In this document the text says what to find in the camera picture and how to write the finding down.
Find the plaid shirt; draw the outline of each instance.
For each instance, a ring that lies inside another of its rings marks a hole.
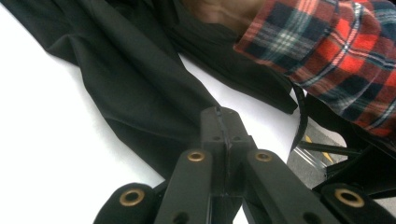
[[[395,40],[387,0],[266,0],[235,50],[394,146]]]

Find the person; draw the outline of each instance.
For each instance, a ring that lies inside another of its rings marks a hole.
[[[265,64],[396,150],[396,9],[387,0],[182,0]]]

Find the white surface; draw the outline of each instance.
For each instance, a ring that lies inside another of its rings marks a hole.
[[[118,187],[162,182],[111,131],[77,67],[49,56],[0,5],[0,223],[92,223]],[[191,70],[283,161],[298,119]]]

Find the shirt cuff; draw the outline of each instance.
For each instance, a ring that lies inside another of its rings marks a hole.
[[[330,32],[335,0],[266,0],[234,49],[289,75]]]

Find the brass grommet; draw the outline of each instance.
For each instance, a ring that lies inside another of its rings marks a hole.
[[[351,207],[360,208],[360,207],[364,206],[363,198],[359,194],[357,194],[349,189],[336,189],[334,195],[335,195],[335,198],[337,198],[340,202],[342,202],[346,205],[349,205]],[[353,199],[348,199],[345,197],[345,195],[348,195],[349,197],[352,197]]]
[[[189,161],[203,161],[205,158],[205,154],[199,151],[193,151],[190,153],[187,158]]]
[[[131,207],[135,206],[143,201],[145,198],[145,191],[142,189],[128,189],[125,190],[120,196],[120,204]]]
[[[271,161],[272,156],[271,154],[265,153],[265,152],[258,152],[256,154],[256,160],[258,161]]]

